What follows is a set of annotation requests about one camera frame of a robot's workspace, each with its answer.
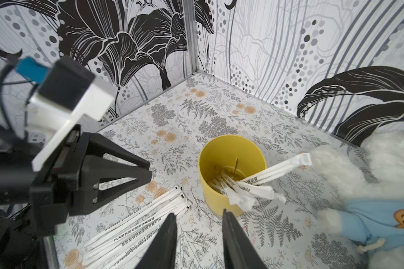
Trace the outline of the yellow metal cup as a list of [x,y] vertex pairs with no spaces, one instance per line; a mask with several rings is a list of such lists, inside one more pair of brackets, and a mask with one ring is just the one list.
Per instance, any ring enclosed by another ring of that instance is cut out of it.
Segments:
[[227,210],[239,217],[244,211],[237,205],[230,205],[229,199],[209,184],[220,172],[233,176],[234,180],[252,176],[267,169],[267,162],[255,143],[238,135],[227,134],[214,138],[204,146],[198,168],[203,195],[211,211],[220,217]]

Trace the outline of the aluminium frame post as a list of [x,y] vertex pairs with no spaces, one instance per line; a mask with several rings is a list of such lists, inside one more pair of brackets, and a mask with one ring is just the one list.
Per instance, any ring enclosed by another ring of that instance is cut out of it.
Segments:
[[187,51],[190,57],[192,73],[198,71],[198,45],[196,34],[196,12],[194,0],[183,0],[184,24],[186,29]]

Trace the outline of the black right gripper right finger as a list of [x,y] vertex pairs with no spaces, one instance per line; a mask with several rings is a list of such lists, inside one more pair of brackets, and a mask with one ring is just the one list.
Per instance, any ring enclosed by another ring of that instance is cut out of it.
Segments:
[[226,269],[267,269],[234,214],[222,215],[224,266]]

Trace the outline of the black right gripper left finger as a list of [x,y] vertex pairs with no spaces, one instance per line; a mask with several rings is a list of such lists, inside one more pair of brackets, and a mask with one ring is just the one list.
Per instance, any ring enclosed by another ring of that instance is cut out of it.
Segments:
[[177,248],[177,216],[170,213],[136,269],[174,269]]

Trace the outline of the white straw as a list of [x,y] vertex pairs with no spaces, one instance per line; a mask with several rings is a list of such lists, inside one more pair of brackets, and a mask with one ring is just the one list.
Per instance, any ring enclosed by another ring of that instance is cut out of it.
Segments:
[[145,215],[138,221],[126,227],[124,230],[115,234],[107,241],[100,243],[92,249],[86,249],[82,265],[89,269],[95,269],[111,257],[119,254],[118,260],[122,261],[124,256],[130,250],[139,244],[144,244],[160,228],[166,217],[170,213],[179,215],[184,213],[191,203],[188,201],[184,192],[175,198],[161,204],[148,215]]
[[138,221],[145,215],[151,213],[154,209],[156,209],[161,204],[175,198],[179,194],[182,193],[182,187],[174,186],[173,189],[167,191],[163,195],[159,196],[158,198],[154,199],[150,203],[146,204],[145,206],[139,208],[134,213],[124,217],[123,219],[111,224],[105,231],[100,232],[99,234],[95,235],[92,239],[90,239],[84,248],[92,249],[98,246],[100,243],[107,241],[109,238],[112,238],[115,234],[119,233],[120,231],[124,230],[129,225],[133,224],[134,222]]

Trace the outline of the bundle of wrapped straws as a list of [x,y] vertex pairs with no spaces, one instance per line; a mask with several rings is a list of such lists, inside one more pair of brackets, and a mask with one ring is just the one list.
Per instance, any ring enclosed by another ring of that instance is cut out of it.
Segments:
[[268,186],[268,183],[285,176],[298,167],[308,165],[312,165],[311,155],[301,153],[240,180],[233,180],[225,171],[220,171],[209,185],[218,193],[226,196],[230,205],[236,205],[242,211],[250,212],[259,205],[258,198],[286,203],[286,197],[275,192],[272,187]]

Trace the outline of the white plush bunny toy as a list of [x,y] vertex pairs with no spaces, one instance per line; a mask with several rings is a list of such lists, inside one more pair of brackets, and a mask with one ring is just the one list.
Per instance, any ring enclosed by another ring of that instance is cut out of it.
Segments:
[[322,227],[357,244],[371,269],[404,269],[404,131],[375,132],[361,144],[375,178],[329,145],[311,151],[313,169],[337,192],[343,210],[318,212]]

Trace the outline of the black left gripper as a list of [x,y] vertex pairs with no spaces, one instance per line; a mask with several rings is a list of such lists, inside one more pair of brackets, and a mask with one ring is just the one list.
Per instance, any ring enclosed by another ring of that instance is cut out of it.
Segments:
[[[150,162],[130,153],[98,133],[81,132],[75,125],[40,171],[31,161],[38,147],[18,142],[0,150],[0,205],[28,204],[30,224],[37,236],[54,235],[69,216],[89,215],[120,196],[151,182]],[[87,155],[116,156],[138,167],[82,169]],[[101,183],[130,178],[101,190]]]

